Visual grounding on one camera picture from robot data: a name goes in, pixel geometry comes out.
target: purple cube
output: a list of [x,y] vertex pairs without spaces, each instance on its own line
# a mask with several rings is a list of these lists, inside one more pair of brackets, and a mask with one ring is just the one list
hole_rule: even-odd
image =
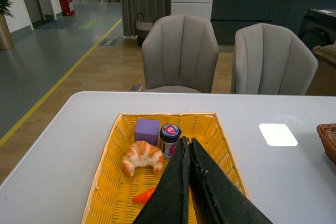
[[145,140],[149,144],[157,146],[159,131],[160,121],[140,118],[135,127],[134,141]]

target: storage basket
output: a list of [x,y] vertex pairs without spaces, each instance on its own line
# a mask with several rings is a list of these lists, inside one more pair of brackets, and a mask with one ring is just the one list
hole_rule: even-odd
[[328,158],[336,164],[336,123],[320,124],[317,132]]
[[138,37],[138,46],[141,47],[142,43],[146,39],[147,35],[151,31],[154,23],[158,18],[145,18],[142,13],[138,13],[137,20],[135,22],[136,35]]
[[[132,198],[158,184],[168,163],[166,159],[157,175],[146,167],[136,168],[134,176],[127,177],[121,168],[121,156],[134,142],[134,130],[139,118],[158,120],[161,126],[175,124],[181,129],[183,136],[198,139],[231,181],[248,197],[216,113],[119,114],[93,178],[82,223],[132,223],[143,207],[143,204],[133,203]],[[197,223],[191,194],[189,223]]]

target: gray floor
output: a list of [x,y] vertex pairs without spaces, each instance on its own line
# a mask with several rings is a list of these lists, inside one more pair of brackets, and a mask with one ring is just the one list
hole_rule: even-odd
[[[121,5],[74,0],[75,15],[63,29],[34,29],[0,51],[0,138],[2,138],[120,19]],[[97,22],[89,29],[79,29]],[[106,38],[123,36],[120,23]]]

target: orange carrot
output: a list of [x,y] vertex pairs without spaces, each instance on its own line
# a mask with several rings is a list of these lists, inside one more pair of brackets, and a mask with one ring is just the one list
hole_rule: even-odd
[[153,187],[152,189],[145,191],[142,194],[139,194],[137,196],[135,196],[132,201],[134,203],[141,203],[141,204],[145,204],[149,198],[152,196],[153,192],[155,191],[156,187]]

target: washing machine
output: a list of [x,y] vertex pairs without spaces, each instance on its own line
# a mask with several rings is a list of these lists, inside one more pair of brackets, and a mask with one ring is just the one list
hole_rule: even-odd
[[315,46],[323,47],[334,44],[336,40],[336,10],[307,10],[298,36],[311,51]]

